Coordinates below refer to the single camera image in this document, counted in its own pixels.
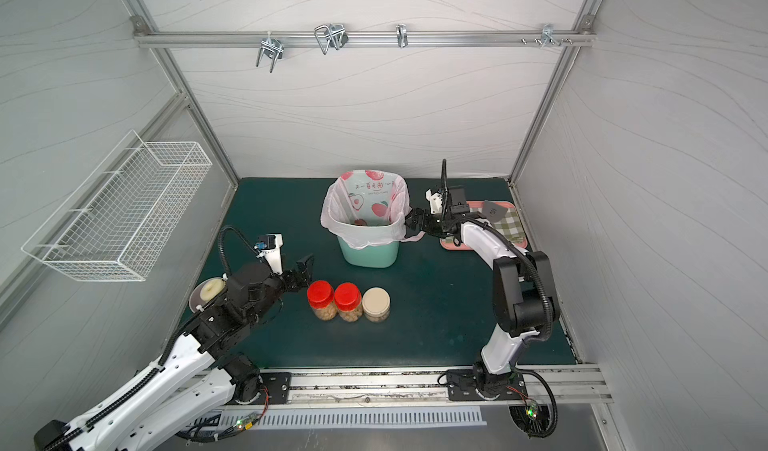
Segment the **beige jar lid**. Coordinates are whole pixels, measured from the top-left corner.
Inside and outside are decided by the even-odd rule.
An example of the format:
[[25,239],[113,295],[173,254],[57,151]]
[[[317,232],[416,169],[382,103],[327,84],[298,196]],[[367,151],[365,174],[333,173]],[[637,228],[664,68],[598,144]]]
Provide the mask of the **beige jar lid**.
[[362,297],[362,306],[364,303],[373,304],[374,302],[390,302],[391,298],[389,293],[381,287],[373,287],[368,289]]

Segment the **glass peanut jar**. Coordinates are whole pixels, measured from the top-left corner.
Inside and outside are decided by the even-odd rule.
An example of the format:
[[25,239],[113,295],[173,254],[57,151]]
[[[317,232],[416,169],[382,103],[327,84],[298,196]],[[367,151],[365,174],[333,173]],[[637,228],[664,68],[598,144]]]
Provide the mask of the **glass peanut jar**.
[[390,302],[374,302],[373,304],[363,304],[364,316],[371,322],[378,323],[385,321],[390,315]]

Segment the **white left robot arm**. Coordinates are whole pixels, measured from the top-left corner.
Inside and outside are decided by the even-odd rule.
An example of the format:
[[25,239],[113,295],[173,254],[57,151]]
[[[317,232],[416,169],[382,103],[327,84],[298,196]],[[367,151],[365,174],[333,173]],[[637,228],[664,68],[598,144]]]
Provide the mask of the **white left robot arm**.
[[265,322],[286,293],[308,287],[314,257],[277,272],[277,251],[199,290],[201,304],[173,333],[160,356],[90,410],[53,420],[34,436],[38,450],[153,450],[235,395],[255,398],[259,369],[231,350]]

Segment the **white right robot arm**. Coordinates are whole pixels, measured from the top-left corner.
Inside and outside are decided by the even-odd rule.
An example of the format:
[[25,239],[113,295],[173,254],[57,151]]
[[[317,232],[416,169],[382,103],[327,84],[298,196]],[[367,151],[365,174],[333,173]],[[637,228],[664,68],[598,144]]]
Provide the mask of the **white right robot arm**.
[[514,245],[485,216],[468,208],[461,214],[413,209],[405,225],[417,234],[468,245],[491,269],[496,324],[473,366],[473,385],[480,397],[497,398],[521,373],[517,365],[529,345],[549,340],[559,317],[549,258]]

